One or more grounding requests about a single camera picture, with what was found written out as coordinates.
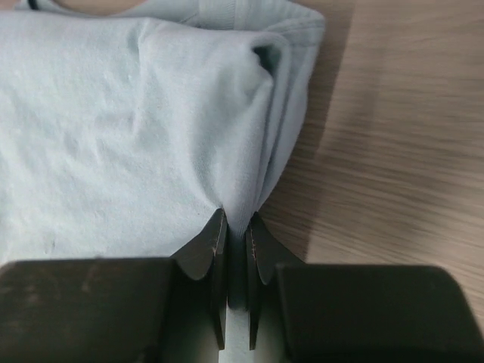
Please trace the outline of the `blue t shirt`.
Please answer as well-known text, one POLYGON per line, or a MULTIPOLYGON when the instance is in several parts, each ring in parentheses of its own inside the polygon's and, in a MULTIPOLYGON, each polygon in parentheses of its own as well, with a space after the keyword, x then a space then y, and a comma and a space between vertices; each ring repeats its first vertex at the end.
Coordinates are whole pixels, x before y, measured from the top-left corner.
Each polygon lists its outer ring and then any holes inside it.
POLYGON ((223 362, 252 362, 245 231, 306 118, 324 16, 291 1, 1 13, 1 264, 169 256, 221 209, 223 362))

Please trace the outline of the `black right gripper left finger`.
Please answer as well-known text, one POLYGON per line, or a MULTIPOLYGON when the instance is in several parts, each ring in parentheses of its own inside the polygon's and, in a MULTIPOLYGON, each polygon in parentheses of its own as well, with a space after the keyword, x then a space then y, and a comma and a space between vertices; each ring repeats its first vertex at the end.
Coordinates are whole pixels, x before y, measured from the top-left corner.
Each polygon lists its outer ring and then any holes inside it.
POLYGON ((3 362, 216 362, 228 223, 169 257, 17 261, 1 269, 3 362))

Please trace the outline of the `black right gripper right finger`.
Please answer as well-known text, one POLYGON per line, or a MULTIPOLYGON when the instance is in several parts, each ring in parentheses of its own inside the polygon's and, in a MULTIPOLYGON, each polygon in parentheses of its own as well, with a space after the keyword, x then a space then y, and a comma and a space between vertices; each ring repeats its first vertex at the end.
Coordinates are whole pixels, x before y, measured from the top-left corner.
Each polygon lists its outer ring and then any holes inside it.
POLYGON ((257 362, 481 362, 463 290, 430 265, 308 264, 254 215, 247 247, 257 362))

